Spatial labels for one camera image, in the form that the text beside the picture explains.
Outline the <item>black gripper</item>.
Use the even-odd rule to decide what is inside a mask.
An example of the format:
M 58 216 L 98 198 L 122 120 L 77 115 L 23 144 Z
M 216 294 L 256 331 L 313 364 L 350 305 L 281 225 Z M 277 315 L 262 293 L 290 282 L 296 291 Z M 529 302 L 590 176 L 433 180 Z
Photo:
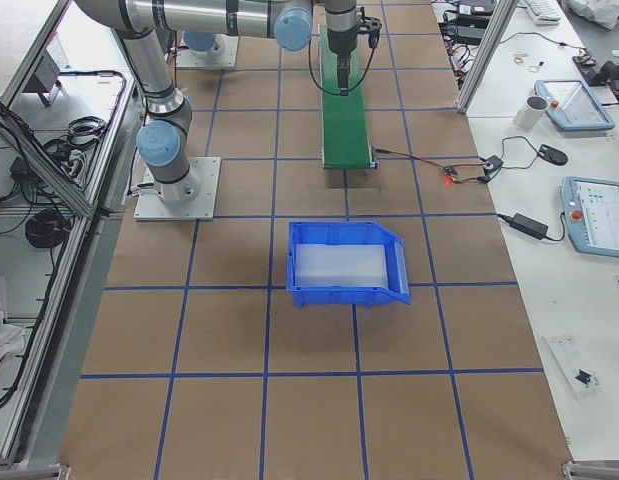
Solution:
M 340 96 L 350 92 L 350 53 L 336 53 L 336 79 Z

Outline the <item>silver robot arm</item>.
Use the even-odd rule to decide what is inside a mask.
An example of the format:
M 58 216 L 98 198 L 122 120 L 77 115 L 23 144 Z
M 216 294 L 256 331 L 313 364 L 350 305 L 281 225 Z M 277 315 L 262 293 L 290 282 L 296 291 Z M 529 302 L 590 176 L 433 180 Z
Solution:
M 196 54 L 219 54 L 224 49 L 224 40 L 219 34 L 184 31 L 182 40 Z
M 275 40 L 289 51 L 308 46 L 313 1 L 81 1 L 91 19 L 111 28 L 146 101 L 150 123 L 136 137 L 158 197 L 190 201 L 201 177 L 185 153 L 191 106 L 175 85 L 158 40 L 160 29 Z

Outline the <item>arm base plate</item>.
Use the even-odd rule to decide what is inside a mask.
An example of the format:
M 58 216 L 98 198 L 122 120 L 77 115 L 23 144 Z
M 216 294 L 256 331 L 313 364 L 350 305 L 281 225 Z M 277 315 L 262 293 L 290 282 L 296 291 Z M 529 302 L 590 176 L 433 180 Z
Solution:
M 233 70 L 239 39 L 222 34 L 185 32 L 178 47 L 180 70 Z
M 188 175 L 175 184 L 154 181 L 145 168 L 135 207 L 139 221 L 212 220 L 221 169 L 220 157 L 189 157 Z

